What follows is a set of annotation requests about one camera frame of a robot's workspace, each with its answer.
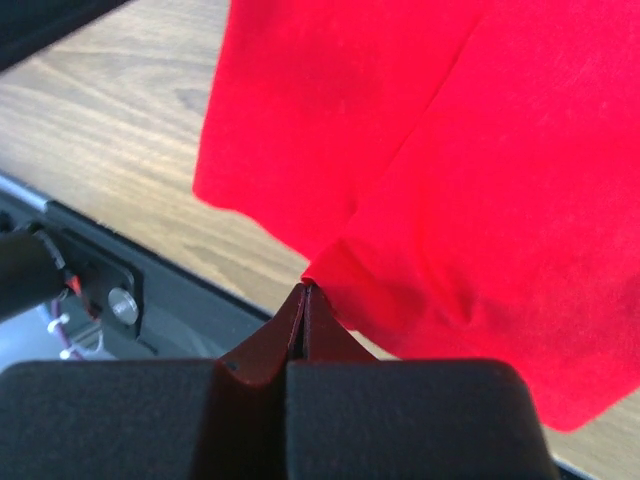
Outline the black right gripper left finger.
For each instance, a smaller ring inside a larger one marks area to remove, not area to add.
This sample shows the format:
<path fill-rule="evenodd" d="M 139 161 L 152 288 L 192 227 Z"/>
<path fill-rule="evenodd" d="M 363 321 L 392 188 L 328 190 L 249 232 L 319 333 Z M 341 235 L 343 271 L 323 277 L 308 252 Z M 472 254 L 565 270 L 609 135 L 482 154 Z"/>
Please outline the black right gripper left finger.
<path fill-rule="evenodd" d="M 1 376 L 5 479 L 283 479 L 305 289 L 219 359 L 34 361 Z"/>

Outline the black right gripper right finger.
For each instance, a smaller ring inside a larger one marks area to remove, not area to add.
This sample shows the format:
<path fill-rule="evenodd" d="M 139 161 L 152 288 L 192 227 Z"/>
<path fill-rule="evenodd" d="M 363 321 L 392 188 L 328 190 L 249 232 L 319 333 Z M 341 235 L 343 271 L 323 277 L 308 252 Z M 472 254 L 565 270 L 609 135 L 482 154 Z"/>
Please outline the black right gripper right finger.
<path fill-rule="evenodd" d="M 291 479 L 554 479 L 530 393 L 490 359 L 381 361 L 304 291 L 286 367 Z"/>

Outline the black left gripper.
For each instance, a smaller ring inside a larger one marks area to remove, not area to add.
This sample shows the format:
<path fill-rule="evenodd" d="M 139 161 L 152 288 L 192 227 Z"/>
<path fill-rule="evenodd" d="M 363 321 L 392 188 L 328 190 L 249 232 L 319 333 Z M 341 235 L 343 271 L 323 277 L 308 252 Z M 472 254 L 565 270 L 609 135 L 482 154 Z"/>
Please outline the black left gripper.
<path fill-rule="evenodd" d="M 125 0 L 1 0 L 1 69 L 10 69 L 124 4 Z"/>

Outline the red t shirt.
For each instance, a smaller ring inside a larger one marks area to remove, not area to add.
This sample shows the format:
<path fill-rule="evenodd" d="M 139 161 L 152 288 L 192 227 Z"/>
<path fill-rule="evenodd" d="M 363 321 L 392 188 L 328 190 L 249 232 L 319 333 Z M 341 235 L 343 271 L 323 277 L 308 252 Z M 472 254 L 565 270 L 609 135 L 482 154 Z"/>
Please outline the red t shirt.
<path fill-rule="evenodd" d="M 234 1 L 193 190 L 402 359 L 571 431 L 639 387 L 635 1 Z"/>

